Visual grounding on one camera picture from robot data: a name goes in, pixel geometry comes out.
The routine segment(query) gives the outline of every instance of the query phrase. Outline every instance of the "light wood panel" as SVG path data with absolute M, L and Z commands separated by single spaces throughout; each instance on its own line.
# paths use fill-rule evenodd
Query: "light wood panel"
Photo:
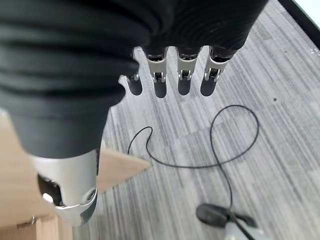
M 97 185 L 100 192 L 148 168 L 136 157 L 111 149 L 100 153 Z M 39 194 L 36 172 L 21 148 L 7 117 L 0 117 L 0 227 L 55 213 Z

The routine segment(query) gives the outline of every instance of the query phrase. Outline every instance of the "robotic hand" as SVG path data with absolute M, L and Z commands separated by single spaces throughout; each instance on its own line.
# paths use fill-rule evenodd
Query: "robotic hand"
M 166 95 L 168 46 L 178 91 L 190 90 L 209 46 L 201 93 L 213 93 L 267 0 L 2 0 L 0 106 L 36 171 L 43 198 L 70 224 L 92 216 L 108 110 L 142 91 L 132 49 L 142 46 L 155 95 Z

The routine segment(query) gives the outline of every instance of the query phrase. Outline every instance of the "wooden plank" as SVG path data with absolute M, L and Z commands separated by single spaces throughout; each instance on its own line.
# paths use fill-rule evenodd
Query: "wooden plank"
M 44 217 L 36 221 L 36 240 L 72 239 L 72 227 L 59 217 Z
M 136 157 L 102 149 L 97 186 L 100 192 L 149 167 Z M 7 117 L 0 117 L 0 228 L 55 216 L 38 191 L 36 172 Z
M 37 240 L 36 225 L 17 228 L 6 227 L 0 229 L 1 240 Z

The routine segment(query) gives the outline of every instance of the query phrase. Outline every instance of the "black cable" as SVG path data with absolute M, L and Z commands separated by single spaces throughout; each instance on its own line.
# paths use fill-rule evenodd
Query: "black cable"
M 220 161 L 218 156 L 217 156 L 217 153 L 215 151 L 215 148 L 214 148 L 214 144 L 213 144 L 213 138 L 212 138 L 212 132 L 213 132 L 213 127 L 214 127 L 214 124 L 215 124 L 215 121 L 217 119 L 217 117 L 226 109 L 229 109 L 229 108 L 243 108 L 245 110 L 247 110 L 248 112 L 250 112 L 253 117 L 254 117 L 254 120 L 256 122 L 256 132 L 255 132 L 255 136 L 254 136 L 254 139 L 252 141 L 252 143 L 249 145 L 249 147 L 244 150 L 243 152 L 241 152 L 240 154 L 238 154 L 237 156 L 235 157 L 232 157 L 231 159 L 229 160 L 226 160 L 226 161 Z M 232 191 L 232 187 L 231 187 L 231 183 L 230 183 L 230 180 L 227 176 L 227 173 L 225 172 L 225 170 L 223 169 L 222 165 L 223 164 L 226 164 L 226 163 L 229 163 L 229 162 L 232 162 L 238 158 L 240 158 L 241 156 L 243 156 L 246 152 L 248 152 L 252 147 L 253 145 L 256 143 L 257 141 L 257 138 L 259 136 L 259 130 L 260 130 L 260 123 L 259 123 L 259 120 L 258 120 L 258 117 L 257 115 L 255 114 L 255 112 L 253 110 L 251 110 L 250 108 L 246 107 L 246 106 L 243 106 L 243 105 L 239 105 L 239 104 L 234 104 L 234 105 L 229 105 L 229 106 L 226 106 L 224 108 L 222 108 L 216 115 L 215 117 L 213 118 L 212 122 L 211 122 L 211 125 L 210 125 L 210 145 L 211 145 L 211 149 L 212 149 L 212 152 L 213 152 L 213 155 L 216 159 L 216 163 L 214 164 L 209 164 L 209 165 L 203 165 L 203 166 L 187 166 L 187 165 L 175 165 L 175 164 L 169 164 L 169 163 L 165 163 L 165 162 L 162 162 L 160 160 L 158 160 L 157 158 L 155 158 L 149 151 L 149 148 L 148 148 L 148 143 L 150 141 L 150 138 L 152 136 L 152 133 L 154 132 L 154 129 L 151 127 L 151 126 L 146 126 L 144 128 L 142 128 L 140 131 L 138 131 L 134 137 L 132 138 L 132 140 L 130 141 L 130 144 L 129 144 L 129 147 L 128 147 L 128 151 L 127 151 L 127 154 L 130 153 L 130 149 L 131 149 L 131 146 L 135 140 L 135 138 L 142 132 L 144 131 L 145 129 L 151 129 L 151 132 L 150 132 L 150 135 L 149 137 L 147 138 L 146 140 L 146 143 L 145 143 L 145 149 L 148 153 L 148 155 L 150 156 L 150 158 L 152 158 L 154 161 L 156 161 L 157 163 L 159 164 L 162 164 L 162 165 L 165 165 L 167 167 L 172 167 L 172 168 L 178 168 L 178 169 L 207 169 L 207 168 L 214 168 L 214 167 L 219 167 L 219 169 L 221 170 L 222 174 L 223 174 L 223 177 L 225 178 L 225 181 L 228 185 L 228 189 L 229 189 L 229 195 L 230 195 L 230 205 L 229 205 L 229 208 L 228 208 L 228 213 L 229 213 L 229 216 L 230 218 L 234 221 L 234 223 L 238 226 L 238 228 L 243 232 L 243 234 L 248 238 L 248 240 L 255 240 L 248 232 L 247 230 L 241 225 L 241 223 L 239 223 L 239 221 L 237 220 L 236 216 L 234 215 L 234 213 L 231 211 L 232 207 L 233 207 L 233 203 L 234 203 L 234 200 L 233 200 L 233 191 Z

